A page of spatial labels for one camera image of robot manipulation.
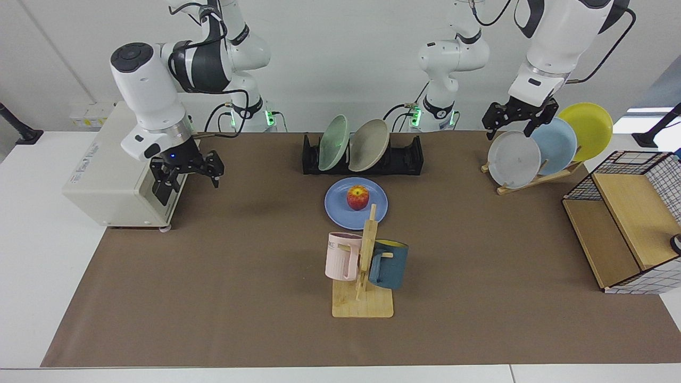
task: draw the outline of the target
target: pink mug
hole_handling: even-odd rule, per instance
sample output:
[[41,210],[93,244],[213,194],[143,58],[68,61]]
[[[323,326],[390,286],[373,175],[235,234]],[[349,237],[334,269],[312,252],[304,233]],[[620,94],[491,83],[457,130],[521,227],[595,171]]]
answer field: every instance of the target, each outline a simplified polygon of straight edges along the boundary
[[325,274],[339,281],[357,279],[362,236],[344,232],[329,233]]

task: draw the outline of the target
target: beige plate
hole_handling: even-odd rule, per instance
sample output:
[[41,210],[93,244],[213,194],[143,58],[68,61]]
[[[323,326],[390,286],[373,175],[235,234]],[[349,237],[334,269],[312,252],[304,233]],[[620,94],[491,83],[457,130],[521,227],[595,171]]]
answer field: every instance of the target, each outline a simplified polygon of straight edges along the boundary
[[365,123],[350,138],[350,165],[353,172],[363,172],[374,166],[385,153],[390,131],[383,120]]

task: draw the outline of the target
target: wall socket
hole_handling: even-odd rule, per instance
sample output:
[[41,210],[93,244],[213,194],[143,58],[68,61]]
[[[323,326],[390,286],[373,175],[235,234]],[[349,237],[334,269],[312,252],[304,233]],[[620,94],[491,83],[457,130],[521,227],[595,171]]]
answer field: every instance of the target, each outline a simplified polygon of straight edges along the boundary
[[69,118],[74,126],[80,129],[98,130],[109,118],[115,106],[113,102],[73,105]]

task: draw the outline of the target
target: mug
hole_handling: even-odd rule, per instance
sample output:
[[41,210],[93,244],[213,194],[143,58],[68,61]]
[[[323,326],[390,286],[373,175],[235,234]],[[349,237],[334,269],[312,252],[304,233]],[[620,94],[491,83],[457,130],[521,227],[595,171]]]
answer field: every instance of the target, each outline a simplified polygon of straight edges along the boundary
[[409,246],[388,239],[377,239],[374,245],[369,282],[389,289],[402,287]]
[[325,274],[339,281],[357,279],[362,236],[344,232],[329,233]]

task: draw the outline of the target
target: white table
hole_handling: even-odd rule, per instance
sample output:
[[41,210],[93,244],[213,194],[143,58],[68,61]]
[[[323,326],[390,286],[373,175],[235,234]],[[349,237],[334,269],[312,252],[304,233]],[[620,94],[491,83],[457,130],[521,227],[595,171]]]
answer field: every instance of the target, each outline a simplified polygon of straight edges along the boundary
[[[0,164],[0,382],[677,382],[676,365],[40,369],[104,228],[61,195],[95,133],[46,132]],[[616,136],[614,149],[639,149]],[[600,159],[589,162],[592,168]],[[677,325],[681,292],[663,296]]]

